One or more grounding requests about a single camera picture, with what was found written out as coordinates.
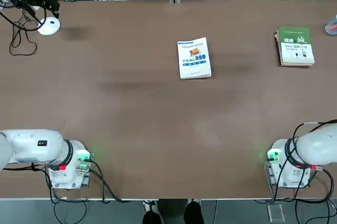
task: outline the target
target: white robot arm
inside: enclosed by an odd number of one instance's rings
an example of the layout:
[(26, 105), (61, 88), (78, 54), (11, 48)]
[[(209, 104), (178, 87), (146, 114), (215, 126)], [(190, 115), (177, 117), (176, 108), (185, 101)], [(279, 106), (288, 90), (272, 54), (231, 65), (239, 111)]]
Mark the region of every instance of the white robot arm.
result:
[(277, 140), (267, 152), (268, 179), (272, 185), (304, 188), (309, 183), (311, 168), (337, 162), (336, 124), (295, 138), (294, 142), (295, 146), (292, 139)]
[(54, 188), (88, 186), (92, 155), (79, 141), (51, 130), (0, 131), (0, 169), (13, 163), (40, 163), (49, 169)]

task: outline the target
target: gray floor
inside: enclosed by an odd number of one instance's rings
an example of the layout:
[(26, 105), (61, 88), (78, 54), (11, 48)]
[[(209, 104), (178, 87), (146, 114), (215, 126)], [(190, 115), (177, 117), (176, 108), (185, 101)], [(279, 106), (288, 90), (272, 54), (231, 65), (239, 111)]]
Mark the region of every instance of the gray floor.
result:
[[(161, 200), (160, 208), (164, 216), (165, 224), (181, 224), (182, 214), (186, 200)], [(205, 224), (212, 224), (215, 214), (216, 201), (208, 200), (202, 202), (202, 211)], [(285, 223), (295, 224), (294, 203), (282, 203)], [(299, 203), (299, 217), (301, 224), (316, 216), (326, 216), (326, 204), (308, 205)], [(65, 224), (78, 221), (84, 211), (83, 204), (60, 203), (56, 207), (60, 219)], [(142, 223), (143, 206), (141, 201), (133, 201), (126, 204), (111, 202), (104, 205), (99, 202), (87, 203), (87, 214), (81, 224), (92, 223)], [(53, 214), (53, 205), (47, 200), (36, 201), (0, 201), (1, 223), (5, 224), (57, 224)], [(269, 223), (269, 216), (265, 205), (251, 200), (224, 200), (218, 201), (215, 216), (216, 224), (235, 223)], [(311, 221), (310, 224), (326, 223), (326, 219)], [(330, 223), (337, 223), (337, 217)]]

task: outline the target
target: computer mouse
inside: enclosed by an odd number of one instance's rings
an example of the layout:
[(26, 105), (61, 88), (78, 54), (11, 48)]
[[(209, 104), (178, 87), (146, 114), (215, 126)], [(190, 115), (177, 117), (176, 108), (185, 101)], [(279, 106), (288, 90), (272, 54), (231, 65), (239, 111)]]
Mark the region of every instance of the computer mouse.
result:
[(42, 35), (53, 35), (58, 32), (61, 28), (61, 23), (56, 17), (47, 17), (46, 22), (44, 22), (44, 19), (41, 20), (41, 24), (43, 24), (40, 27), (40, 23), (37, 25), (39, 29), (37, 31), (41, 33)]

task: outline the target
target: book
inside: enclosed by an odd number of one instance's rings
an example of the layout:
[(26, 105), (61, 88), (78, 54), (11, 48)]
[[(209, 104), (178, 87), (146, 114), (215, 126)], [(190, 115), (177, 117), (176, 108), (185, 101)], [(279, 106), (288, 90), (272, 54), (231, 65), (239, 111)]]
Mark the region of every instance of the book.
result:
[(212, 76), (206, 38), (178, 41), (180, 79), (206, 78)]
[(308, 28), (279, 27), (274, 37), (281, 66), (310, 66), (315, 63)]

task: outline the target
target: table surface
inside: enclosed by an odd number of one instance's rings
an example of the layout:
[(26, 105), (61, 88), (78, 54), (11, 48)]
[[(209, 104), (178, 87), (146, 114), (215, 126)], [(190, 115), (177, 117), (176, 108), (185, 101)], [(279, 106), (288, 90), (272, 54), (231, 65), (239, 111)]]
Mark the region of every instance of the table surface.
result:
[[(30, 33), (30, 57), (9, 55), (1, 20), (1, 128), (80, 140), (119, 197), (269, 198), (265, 151), (302, 122), (336, 116), (335, 37), (324, 31), (336, 12), (337, 0), (62, 3), (62, 29)], [(312, 67), (279, 67), (279, 26), (310, 28)], [(199, 37), (212, 77), (181, 81), (176, 42)], [(299, 196), (322, 198), (325, 187), (317, 180)], [(49, 196), (40, 172), (1, 171), (0, 188), (1, 198)], [(92, 179), (67, 195), (101, 193)]]

